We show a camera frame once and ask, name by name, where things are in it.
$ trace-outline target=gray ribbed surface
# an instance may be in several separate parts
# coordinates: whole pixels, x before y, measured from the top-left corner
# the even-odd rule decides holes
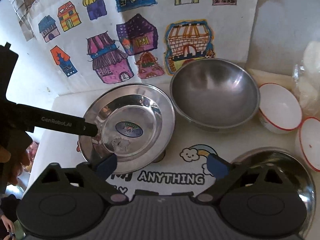
[[[26,240],[38,238],[28,236]],[[214,208],[188,196],[136,196],[112,207],[90,232],[73,240],[253,240],[227,227]],[[300,240],[297,236],[283,240]]]

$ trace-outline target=red-rimmed bowl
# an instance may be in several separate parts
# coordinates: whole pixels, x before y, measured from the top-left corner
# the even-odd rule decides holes
[[[304,120],[295,143],[299,154],[314,171],[320,172],[320,121],[314,117]]]
[[[302,121],[302,110],[294,95],[286,88],[266,83],[260,86],[259,120],[274,133],[289,133]]]

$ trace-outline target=house with yellow dome roof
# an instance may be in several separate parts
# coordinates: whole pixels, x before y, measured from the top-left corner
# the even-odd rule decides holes
[[[104,0],[82,0],[82,4],[87,7],[87,12],[91,21],[107,15]]]

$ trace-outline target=metal bowl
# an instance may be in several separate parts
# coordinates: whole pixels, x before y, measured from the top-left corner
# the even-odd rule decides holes
[[[233,162],[242,162],[251,168],[273,164],[287,176],[307,208],[307,217],[299,232],[299,235],[304,239],[316,211],[316,186],[308,170],[287,150],[277,147],[251,150],[237,157]]]
[[[222,59],[186,64],[171,79],[170,93],[179,114],[216,131],[247,122],[258,111],[260,102],[253,78]]]
[[[96,162],[117,155],[115,174],[139,170],[161,155],[169,143],[175,114],[168,96],[148,84],[128,84],[109,90],[89,107],[85,121],[98,134],[79,136],[84,158]]]

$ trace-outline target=blue roof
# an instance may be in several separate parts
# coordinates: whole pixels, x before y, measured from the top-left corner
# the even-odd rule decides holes
[[[56,21],[50,15],[45,16],[38,24],[40,33],[48,29],[50,26],[54,25],[55,23]]]

